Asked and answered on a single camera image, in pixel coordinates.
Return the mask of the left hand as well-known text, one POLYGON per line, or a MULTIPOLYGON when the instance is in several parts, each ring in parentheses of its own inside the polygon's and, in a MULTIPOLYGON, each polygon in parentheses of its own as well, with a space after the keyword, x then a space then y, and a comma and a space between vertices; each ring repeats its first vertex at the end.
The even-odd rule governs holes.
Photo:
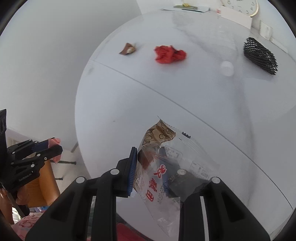
POLYGON ((29 203, 29 192, 26 186, 21 187, 17 192, 16 204, 27 205, 29 203))

